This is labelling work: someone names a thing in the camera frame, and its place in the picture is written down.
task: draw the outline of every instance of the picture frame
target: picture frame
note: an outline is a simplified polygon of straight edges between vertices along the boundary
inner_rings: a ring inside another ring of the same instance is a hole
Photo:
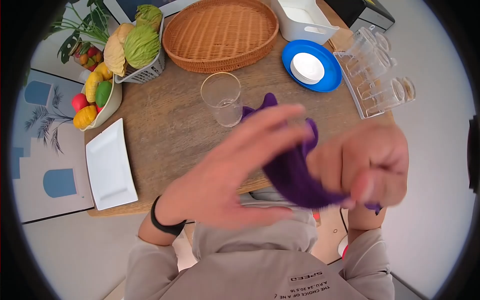
[[[199,0],[104,0],[103,3],[119,24],[136,24],[135,14],[138,5],[155,5],[160,8],[165,17],[168,17],[198,1]]]

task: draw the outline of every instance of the fake fruit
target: fake fruit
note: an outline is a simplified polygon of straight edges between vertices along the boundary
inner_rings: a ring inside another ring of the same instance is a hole
[[[158,33],[160,23],[162,23],[162,11],[152,4],[139,5],[135,20],[137,20],[137,27],[146,24]]]
[[[96,47],[91,47],[91,48],[89,48],[89,50],[87,51],[88,57],[92,57],[92,56],[96,55],[96,53],[97,53]]]
[[[86,106],[77,112],[75,117],[73,117],[73,125],[76,128],[83,129],[95,120],[96,114],[95,105]]]
[[[95,60],[93,58],[89,57],[88,60],[87,60],[87,68],[90,68],[95,63],[96,63]]]
[[[79,112],[82,108],[88,105],[87,96],[85,96],[85,94],[76,94],[72,99],[72,106],[75,112]]]
[[[100,62],[102,60],[102,58],[103,58],[102,52],[98,51],[95,55],[95,60],[97,62]]]
[[[95,63],[93,66],[91,66],[91,67],[88,67],[88,68],[87,68],[87,70],[89,70],[89,71],[93,72],[93,71],[95,71],[95,68],[97,67],[97,65],[98,65],[98,64],[97,64],[97,63]]]
[[[98,107],[102,108],[108,101],[110,97],[110,92],[112,91],[112,84],[108,81],[100,82],[95,93],[95,102]]]
[[[123,44],[125,43],[125,39],[127,38],[128,33],[132,29],[134,29],[135,26],[131,23],[122,23],[120,26],[113,32],[113,34],[116,34],[117,37],[119,38],[120,44],[123,47]]]
[[[127,36],[124,44],[125,58],[128,63],[140,69],[152,62],[160,50],[158,33],[150,26],[136,26]]]
[[[95,72],[101,73],[103,76],[103,80],[109,80],[113,77],[112,71],[107,68],[105,62],[101,62],[95,69]]]
[[[117,34],[108,38],[105,49],[103,50],[103,60],[107,68],[118,76],[124,76],[127,65],[125,62],[125,53],[120,44]]]
[[[87,101],[90,103],[95,102],[95,93],[96,89],[100,82],[103,81],[103,76],[99,72],[91,72],[85,82],[85,95],[87,96]]]
[[[86,64],[86,63],[87,63],[87,61],[88,61],[88,55],[86,55],[86,54],[82,54],[82,55],[80,55],[80,58],[79,58],[79,60],[80,60],[80,64],[81,64],[81,65],[84,65],[84,64]]]

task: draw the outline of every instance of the grey sweatshirt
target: grey sweatshirt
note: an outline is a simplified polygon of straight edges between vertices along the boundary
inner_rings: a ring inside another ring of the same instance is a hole
[[[344,269],[337,274],[309,253],[317,241],[310,211],[284,201],[243,204],[287,206],[295,217],[235,231],[198,223],[192,247],[198,263],[181,272],[172,246],[138,239],[129,257],[125,300],[394,299],[380,229],[348,246]]]

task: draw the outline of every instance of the blue arch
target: blue arch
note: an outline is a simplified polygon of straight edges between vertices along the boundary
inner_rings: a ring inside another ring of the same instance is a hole
[[[48,170],[43,176],[43,189],[52,198],[77,194],[73,169]]]
[[[47,106],[48,96],[50,95],[51,84],[32,80],[25,88],[25,101],[30,104]]]

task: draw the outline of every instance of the black wristband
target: black wristband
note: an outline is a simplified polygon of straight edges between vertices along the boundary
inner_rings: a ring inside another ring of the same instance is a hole
[[[158,228],[159,230],[161,230],[163,232],[173,234],[176,237],[179,236],[181,231],[185,227],[185,223],[187,222],[187,220],[184,220],[183,222],[178,223],[176,225],[172,225],[172,226],[165,226],[165,225],[160,224],[160,222],[155,217],[155,206],[156,206],[156,203],[157,203],[158,199],[160,199],[160,196],[158,196],[155,199],[155,201],[153,202],[153,205],[152,205],[152,210],[150,211],[150,216],[152,217],[153,226],[155,226],[156,228]]]

